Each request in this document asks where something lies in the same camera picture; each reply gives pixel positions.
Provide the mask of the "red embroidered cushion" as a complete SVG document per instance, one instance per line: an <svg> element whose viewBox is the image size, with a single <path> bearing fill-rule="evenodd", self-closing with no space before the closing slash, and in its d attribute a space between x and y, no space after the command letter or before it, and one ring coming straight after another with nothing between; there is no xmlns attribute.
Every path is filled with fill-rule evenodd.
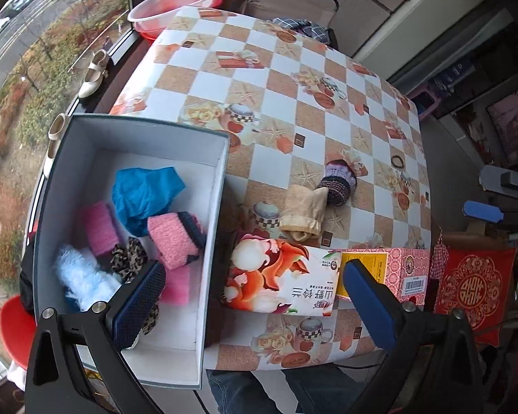
<svg viewBox="0 0 518 414"><path fill-rule="evenodd" d="M434 312L447 315L455 309L462 310L475 342L498 347L516 251L457 249L440 237L434 252L445 262L438 279Z"/></svg>

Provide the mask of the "pink navy knitted sock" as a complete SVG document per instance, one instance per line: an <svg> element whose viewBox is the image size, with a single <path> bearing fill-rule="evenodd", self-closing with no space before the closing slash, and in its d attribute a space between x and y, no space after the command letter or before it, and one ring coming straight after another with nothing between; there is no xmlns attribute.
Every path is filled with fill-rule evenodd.
<svg viewBox="0 0 518 414"><path fill-rule="evenodd" d="M147 230L160 261L169 270L195 262L207 241L201 223L188 211L150 217L147 220Z"/></svg>

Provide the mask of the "pink patterned carton box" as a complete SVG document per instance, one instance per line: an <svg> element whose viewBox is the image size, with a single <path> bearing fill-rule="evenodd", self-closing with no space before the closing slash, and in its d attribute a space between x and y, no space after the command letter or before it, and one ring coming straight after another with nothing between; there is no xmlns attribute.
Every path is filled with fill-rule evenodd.
<svg viewBox="0 0 518 414"><path fill-rule="evenodd" d="M378 282L384 284L400 302L411 301L423 307L430 274L430 252L426 249L345 249L342 269L358 259ZM336 297L350 301L340 271Z"/></svg>

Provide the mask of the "black garment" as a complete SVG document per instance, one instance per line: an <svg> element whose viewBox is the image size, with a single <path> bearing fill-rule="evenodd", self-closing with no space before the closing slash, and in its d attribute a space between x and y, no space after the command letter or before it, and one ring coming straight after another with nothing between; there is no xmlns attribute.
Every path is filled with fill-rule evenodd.
<svg viewBox="0 0 518 414"><path fill-rule="evenodd" d="M34 243L30 242L23 253L20 262L19 274L19 295L21 305L30 316L34 316L34 302L33 302L33 253Z"/></svg>

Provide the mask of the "floral tissue pack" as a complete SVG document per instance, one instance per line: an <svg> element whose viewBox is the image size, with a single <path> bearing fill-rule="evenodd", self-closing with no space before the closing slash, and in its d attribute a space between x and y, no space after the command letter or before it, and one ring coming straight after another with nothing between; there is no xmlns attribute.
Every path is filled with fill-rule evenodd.
<svg viewBox="0 0 518 414"><path fill-rule="evenodd" d="M256 313L328 317L341 267L339 252L247 234L231 253L222 302Z"/></svg>

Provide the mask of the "light blue fluffy cloth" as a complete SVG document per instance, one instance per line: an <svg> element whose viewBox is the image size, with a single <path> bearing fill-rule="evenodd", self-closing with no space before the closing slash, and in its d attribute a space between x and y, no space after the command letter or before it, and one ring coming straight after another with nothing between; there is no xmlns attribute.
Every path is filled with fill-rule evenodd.
<svg viewBox="0 0 518 414"><path fill-rule="evenodd" d="M121 278L101 269L88 248L79 250L61 245L54 266L66 297L80 311L87 311L96 302L109 302L121 287Z"/></svg>

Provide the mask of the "checkered printed tablecloth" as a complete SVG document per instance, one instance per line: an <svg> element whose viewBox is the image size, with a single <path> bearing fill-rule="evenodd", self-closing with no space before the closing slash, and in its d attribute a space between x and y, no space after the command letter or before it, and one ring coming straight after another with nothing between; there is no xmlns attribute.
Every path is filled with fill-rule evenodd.
<svg viewBox="0 0 518 414"><path fill-rule="evenodd" d="M314 189L332 160L354 195L313 246L428 249L430 184L413 102L360 63L268 21L185 7L112 108L230 139L218 238L280 236L291 185Z"/></svg>

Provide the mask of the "pink sponge right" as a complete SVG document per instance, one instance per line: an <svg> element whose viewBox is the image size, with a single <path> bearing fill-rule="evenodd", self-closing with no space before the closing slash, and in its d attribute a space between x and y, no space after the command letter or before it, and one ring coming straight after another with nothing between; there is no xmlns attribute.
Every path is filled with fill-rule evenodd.
<svg viewBox="0 0 518 414"><path fill-rule="evenodd" d="M189 265L167 269L166 281L160 301L174 306L185 306L190 300L191 268Z"/></svg>

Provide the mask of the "red plastic basin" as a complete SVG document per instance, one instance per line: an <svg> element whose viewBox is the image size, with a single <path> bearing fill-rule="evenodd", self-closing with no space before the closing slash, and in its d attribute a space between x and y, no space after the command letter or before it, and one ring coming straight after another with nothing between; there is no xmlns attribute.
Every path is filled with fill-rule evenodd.
<svg viewBox="0 0 518 414"><path fill-rule="evenodd" d="M148 33L148 32L139 32L139 34L141 35L142 38L144 38L145 40L148 40L150 42L154 42L158 37L158 34Z"/></svg>

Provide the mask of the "purple striped knitted sock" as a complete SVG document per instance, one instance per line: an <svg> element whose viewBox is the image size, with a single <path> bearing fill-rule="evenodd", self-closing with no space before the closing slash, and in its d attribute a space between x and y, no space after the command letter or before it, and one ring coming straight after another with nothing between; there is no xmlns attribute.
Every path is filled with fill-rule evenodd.
<svg viewBox="0 0 518 414"><path fill-rule="evenodd" d="M357 179L355 171L343 159L332 160L325 166L325 173L318 188L327 189L327 204L343 206L355 193Z"/></svg>

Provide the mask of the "beige knitted sock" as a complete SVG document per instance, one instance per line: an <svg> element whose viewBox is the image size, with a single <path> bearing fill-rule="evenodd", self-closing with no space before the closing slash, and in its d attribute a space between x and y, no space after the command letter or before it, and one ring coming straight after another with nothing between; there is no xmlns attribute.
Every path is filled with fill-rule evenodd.
<svg viewBox="0 0 518 414"><path fill-rule="evenodd" d="M280 214L280 230L298 243L318 237L322 232L327 196L326 187L312 190L291 185L286 192L284 210Z"/></svg>

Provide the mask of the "leopard print scrunchie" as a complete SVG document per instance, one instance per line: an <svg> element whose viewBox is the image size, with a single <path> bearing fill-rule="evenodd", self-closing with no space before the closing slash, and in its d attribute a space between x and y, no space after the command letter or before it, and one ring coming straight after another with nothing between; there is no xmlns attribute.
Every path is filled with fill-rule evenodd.
<svg viewBox="0 0 518 414"><path fill-rule="evenodd" d="M118 243L111 251L110 269L121 277L123 283L130 283L148 261L147 252L137 237L129 236L127 245ZM159 318L159 304L155 303L145 320L142 333L148 335Z"/></svg>

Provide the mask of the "pink plastic basin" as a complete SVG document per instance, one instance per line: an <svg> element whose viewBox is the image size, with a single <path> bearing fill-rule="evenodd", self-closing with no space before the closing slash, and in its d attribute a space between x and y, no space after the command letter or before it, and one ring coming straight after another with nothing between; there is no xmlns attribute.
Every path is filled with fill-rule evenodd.
<svg viewBox="0 0 518 414"><path fill-rule="evenodd" d="M185 6L211 8L214 0L145 0L134 7L127 20L137 32L160 34Z"/></svg>

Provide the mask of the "beige shoe far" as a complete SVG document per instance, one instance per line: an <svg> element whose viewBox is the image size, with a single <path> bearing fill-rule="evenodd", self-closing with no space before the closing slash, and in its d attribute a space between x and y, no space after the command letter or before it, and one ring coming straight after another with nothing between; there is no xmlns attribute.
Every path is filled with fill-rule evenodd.
<svg viewBox="0 0 518 414"><path fill-rule="evenodd" d="M87 99L98 91L108 75L107 68L109 62L110 56L106 50L98 50L93 54L77 94L79 99Z"/></svg>

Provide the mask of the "pink sponge left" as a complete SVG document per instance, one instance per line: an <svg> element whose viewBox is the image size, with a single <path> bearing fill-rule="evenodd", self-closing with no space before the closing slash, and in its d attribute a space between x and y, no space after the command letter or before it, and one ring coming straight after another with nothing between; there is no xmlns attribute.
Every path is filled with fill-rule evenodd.
<svg viewBox="0 0 518 414"><path fill-rule="evenodd" d="M88 247L94 256L108 254L121 242L111 211L104 201L85 207L82 210L81 219L87 235Z"/></svg>

